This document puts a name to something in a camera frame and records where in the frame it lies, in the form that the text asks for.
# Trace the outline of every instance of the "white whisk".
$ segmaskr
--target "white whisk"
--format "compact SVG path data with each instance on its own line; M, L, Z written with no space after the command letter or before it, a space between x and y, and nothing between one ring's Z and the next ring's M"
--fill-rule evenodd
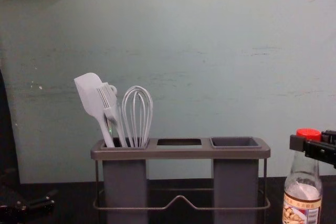
M129 111L127 111L129 99L131 100L131 104ZM121 107L131 147L144 147L148 141L153 116L153 100L151 95L143 87L133 86L125 93ZM131 118L131 128L127 116L128 112Z

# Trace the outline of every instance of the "light blue wall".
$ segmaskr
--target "light blue wall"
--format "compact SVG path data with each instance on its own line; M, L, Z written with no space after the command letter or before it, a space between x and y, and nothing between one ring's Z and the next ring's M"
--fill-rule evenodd
M24 183L94 179L101 133L73 82L86 72L119 94L146 87L151 136L261 137L269 175L285 176L296 128L336 129L335 53L336 0L0 0ZM211 175L209 161L149 168L151 178Z

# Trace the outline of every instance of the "utensil holder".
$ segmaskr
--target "utensil holder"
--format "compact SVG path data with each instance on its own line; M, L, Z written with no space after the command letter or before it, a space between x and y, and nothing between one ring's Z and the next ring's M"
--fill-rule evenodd
M188 145L188 148L177 148ZM106 148L99 141L91 150L96 161L97 199L107 211L107 224L148 224L148 211L163 211L178 199L193 209L213 211L214 224L256 224L256 211L270 207L266 196L269 146L255 137L151 138L145 148ZM198 207L178 195L164 207L147 207L146 160L212 159L214 206ZM258 164L264 160L264 204L258 206ZM106 207L99 206L98 161L103 162Z

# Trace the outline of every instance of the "black countertop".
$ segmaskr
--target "black countertop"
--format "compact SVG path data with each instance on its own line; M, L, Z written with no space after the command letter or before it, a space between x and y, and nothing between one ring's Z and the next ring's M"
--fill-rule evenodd
M267 211L268 224L281 224L283 193L283 177L268 178L267 195L271 202L271 208ZM336 176L324 176L323 182L323 202L321 224L336 223ZM162 188L184 188L198 187L211 188L211 179L191 179L191 180L154 180L150 181L150 205L164 206L173 198L173 194L183 194L197 206L210 206L212 202L212 192L205 190L202 192L192 191L165 191ZM92 224L97 222L97 212L92 207L93 199L96 195L95 183L61 183L61 184L26 184L21 185L19 192L26 199L34 199L44 196L50 190L57 189L55 197L55 211L52 216L42 217L29 222L31 224ZM150 224L166 223L211 223L212 214L210 212L198 212L191 209L184 202L176 202L165 212L150 214Z

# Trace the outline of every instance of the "white powder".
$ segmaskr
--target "white powder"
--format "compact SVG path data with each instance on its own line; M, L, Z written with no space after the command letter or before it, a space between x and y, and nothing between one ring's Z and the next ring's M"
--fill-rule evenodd
M320 193L315 187L299 182L291 184L287 189L287 193L290 196L304 200L316 200L320 198Z

